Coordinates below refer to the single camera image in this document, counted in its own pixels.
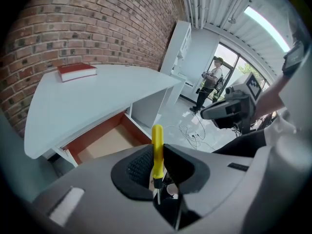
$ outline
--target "white desk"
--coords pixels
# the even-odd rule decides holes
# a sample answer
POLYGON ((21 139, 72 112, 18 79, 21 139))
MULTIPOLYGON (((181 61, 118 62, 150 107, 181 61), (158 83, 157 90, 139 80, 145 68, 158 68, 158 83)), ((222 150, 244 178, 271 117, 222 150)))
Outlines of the white desk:
POLYGON ((77 166, 63 146, 125 109, 151 127, 179 83, 144 67, 95 67, 96 76, 65 83, 57 71, 42 77, 26 122, 24 149, 29 157, 38 158, 52 149, 77 166))

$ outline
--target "white floor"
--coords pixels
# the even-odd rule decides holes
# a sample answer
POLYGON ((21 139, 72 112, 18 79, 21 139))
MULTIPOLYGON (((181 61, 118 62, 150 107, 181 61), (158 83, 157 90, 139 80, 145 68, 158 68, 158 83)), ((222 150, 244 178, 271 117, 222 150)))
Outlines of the white floor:
MULTIPOLYGON (((192 106, 194 106, 193 103, 180 97, 173 107, 166 108, 165 112, 156 123, 162 125, 164 128, 164 143, 177 144, 211 153, 235 138, 235 133, 232 132, 231 129, 218 129, 211 120, 202 119, 199 112, 195 116, 189 110, 192 106), (179 127, 183 133, 186 133, 188 128, 189 134, 193 135, 193 133, 196 133, 201 138, 205 138, 201 140, 199 137, 196 137, 195 141, 194 138, 191 137, 191 143, 194 146, 192 147, 179 130, 179 127)), ((151 128, 144 124, 140 122, 138 122, 138 124, 149 134, 152 132, 151 128)))

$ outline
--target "drawer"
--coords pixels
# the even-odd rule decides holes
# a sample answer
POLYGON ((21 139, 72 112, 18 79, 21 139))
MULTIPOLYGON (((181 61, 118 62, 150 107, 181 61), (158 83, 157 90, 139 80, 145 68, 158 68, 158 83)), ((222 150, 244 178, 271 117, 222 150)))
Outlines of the drawer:
POLYGON ((131 117, 121 112, 66 145, 79 165, 139 145, 151 144, 150 136, 131 117))

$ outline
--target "ceiling light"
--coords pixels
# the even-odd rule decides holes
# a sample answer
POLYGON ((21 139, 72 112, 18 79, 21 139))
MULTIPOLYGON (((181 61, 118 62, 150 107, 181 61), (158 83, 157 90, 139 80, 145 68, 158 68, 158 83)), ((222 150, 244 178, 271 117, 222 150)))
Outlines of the ceiling light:
POLYGON ((278 43, 284 52, 288 52, 290 50, 290 47, 279 34, 279 32, 263 16, 261 16, 258 12, 249 6, 244 11, 244 13, 259 23, 266 31, 268 31, 268 33, 274 38, 274 40, 278 43))

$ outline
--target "yellow handle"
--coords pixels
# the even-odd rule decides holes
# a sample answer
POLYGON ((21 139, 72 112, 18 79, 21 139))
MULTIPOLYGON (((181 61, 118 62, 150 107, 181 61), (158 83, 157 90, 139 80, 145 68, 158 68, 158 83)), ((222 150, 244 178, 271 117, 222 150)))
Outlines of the yellow handle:
POLYGON ((152 128, 152 144, 154 145, 154 167, 153 178, 159 179, 164 177, 163 161, 164 161, 164 134, 161 125, 154 125, 152 128))

